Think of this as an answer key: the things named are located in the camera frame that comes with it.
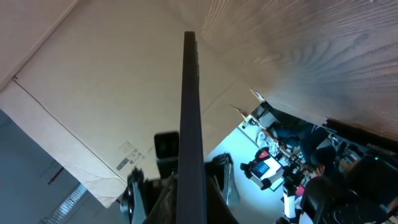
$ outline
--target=wooden surface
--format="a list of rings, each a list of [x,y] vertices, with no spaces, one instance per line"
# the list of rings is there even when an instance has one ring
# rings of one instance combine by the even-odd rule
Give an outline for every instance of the wooden surface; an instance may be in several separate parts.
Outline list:
[[[398,139],[398,1],[168,0],[276,108]]]

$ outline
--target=red object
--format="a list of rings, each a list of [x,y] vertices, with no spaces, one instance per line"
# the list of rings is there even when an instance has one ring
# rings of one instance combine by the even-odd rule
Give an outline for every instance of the red object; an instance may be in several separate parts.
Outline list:
[[[47,184],[51,184],[53,181],[55,181],[55,179],[60,175],[60,173],[63,171],[63,167],[61,167],[60,170],[58,170],[58,172],[51,178],[50,182],[48,182]]]
[[[303,194],[304,194],[304,187],[300,185],[296,190],[296,196],[300,197],[303,196]]]
[[[269,155],[268,152],[264,151],[264,152],[262,152],[262,153],[260,154],[259,158],[262,159],[262,158],[267,157],[268,155]]]

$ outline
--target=cardboard box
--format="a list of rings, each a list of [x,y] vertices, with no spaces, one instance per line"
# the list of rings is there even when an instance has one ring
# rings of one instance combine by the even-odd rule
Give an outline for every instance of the cardboard box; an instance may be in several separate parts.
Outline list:
[[[19,99],[3,110],[107,207],[134,166],[159,176],[153,137],[179,129],[186,30],[159,1],[82,1],[6,89]],[[207,154],[243,120],[231,105],[250,113],[259,102],[201,40],[198,53]]]
[[[69,14],[77,1],[0,2],[0,90]]]

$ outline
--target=person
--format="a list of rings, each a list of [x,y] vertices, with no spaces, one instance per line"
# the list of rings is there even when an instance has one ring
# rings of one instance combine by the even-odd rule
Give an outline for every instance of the person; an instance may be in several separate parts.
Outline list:
[[[304,161],[316,166],[315,170],[309,173],[310,178],[325,175],[344,185],[343,174],[335,170],[336,149],[332,145],[317,149],[328,135],[324,128],[314,127],[300,141],[300,150]]]
[[[343,181],[342,174],[334,170],[335,148],[330,145],[317,149],[329,135],[324,128],[306,123],[292,129],[287,129],[280,123],[273,122],[268,128],[263,129],[262,132],[274,142],[280,142],[292,147],[300,146],[305,162],[316,166],[313,172],[308,173],[310,178],[325,175],[338,182]]]
[[[263,133],[268,135],[275,142],[280,142],[285,145],[292,147],[298,147],[300,145],[300,133],[309,132],[313,128],[313,124],[306,123],[303,125],[295,126],[294,128],[285,128],[279,122],[273,122],[268,128],[263,129]]]

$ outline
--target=black rod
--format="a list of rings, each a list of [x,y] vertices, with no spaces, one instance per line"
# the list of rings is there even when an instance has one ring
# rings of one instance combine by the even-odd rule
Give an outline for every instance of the black rod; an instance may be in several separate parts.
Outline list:
[[[184,33],[176,222],[177,224],[207,223],[199,65],[194,32]]]

